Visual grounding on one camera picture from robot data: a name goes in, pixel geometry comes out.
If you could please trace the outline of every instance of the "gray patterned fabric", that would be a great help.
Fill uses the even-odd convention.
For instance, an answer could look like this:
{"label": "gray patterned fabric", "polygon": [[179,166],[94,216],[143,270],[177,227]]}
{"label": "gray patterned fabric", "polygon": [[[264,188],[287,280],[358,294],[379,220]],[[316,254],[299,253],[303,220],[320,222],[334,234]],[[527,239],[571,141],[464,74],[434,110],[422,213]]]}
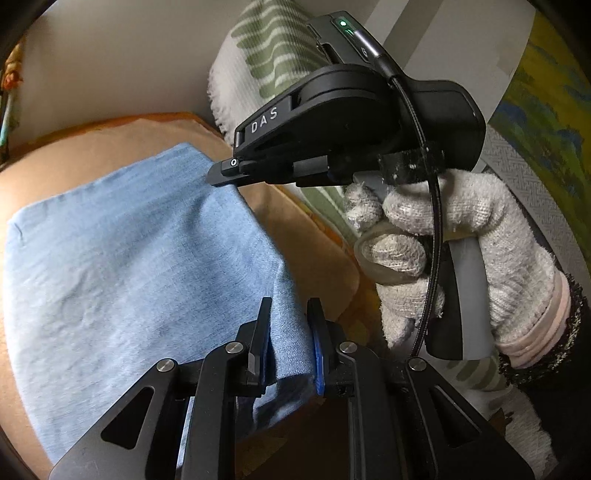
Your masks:
{"label": "gray patterned fabric", "polygon": [[489,125],[480,159],[511,189],[539,227],[564,271],[591,298],[591,278],[583,254],[560,208],[527,162]]}

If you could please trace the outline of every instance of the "green striped fabric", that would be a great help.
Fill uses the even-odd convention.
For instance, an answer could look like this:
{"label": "green striped fabric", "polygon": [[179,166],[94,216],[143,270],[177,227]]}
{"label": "green striped fabric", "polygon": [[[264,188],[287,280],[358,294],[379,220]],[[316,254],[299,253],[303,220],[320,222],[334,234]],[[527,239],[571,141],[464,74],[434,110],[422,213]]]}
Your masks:
{"label": "green striped fabric", "polygon": [[268,101],[327,64],[306,27],[310,18],[290,0],[256,0],[242,13],[230,36],[246,54],[259,94]]}
{"label": "green striped fabric", "polygon": [[444,366],[452,378],[466,388],[499,391],[506,387],[506,380],[499,373],[497,356],[483,360],[450,361]]}
{"label": "green striped fabric", "polygon": [[343,194],[338,187],[308,187],[301,189],[306,202],[350,245],[359,238],[345,216]]}

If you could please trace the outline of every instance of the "white glove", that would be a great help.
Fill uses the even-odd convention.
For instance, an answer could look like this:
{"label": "white glove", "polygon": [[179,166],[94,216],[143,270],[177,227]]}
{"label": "white glove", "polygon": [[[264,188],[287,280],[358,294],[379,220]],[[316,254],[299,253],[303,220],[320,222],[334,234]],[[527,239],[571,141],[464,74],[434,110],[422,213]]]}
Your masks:
{"label": "white glove", "polygon": [[[477,234],[486,277],[491,326],[497,343],[512,342],[531,330],[546,310],[554,290],[552,256],[534,239],[506,185],[491,174],[447,170],[439,179],[444,230]],[[433,234],[433,214],[427,183],[391,188],[380,209],[366,187],[345,192],[346,214],[353,226],[367,230],[382,219],[413,235]],[[377,285],[382,300],[382,324],[390,347],[406,340],[423,311],[428,277],[426,255],[418,240],[382,235],[363,246],[373,261],[417,277],[397,286]],[[435,315],[443,309],[439,290]]]}

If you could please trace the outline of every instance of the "light blue cloth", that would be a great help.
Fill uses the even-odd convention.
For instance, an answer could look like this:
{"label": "light blue cloth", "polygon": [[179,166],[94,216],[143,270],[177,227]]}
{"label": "light blue cloth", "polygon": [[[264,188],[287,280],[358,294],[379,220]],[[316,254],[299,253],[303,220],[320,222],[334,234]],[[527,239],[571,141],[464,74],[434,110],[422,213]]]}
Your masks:
{"label": "light blue cloth", "polygon": [[154,363],[203,358],[273,297],[277,385],[242,402],[238,431],[310,394],[313,351],[285,262],[234,187],[181,144],[8,224],[4,314],[25,409],[57,462]]}

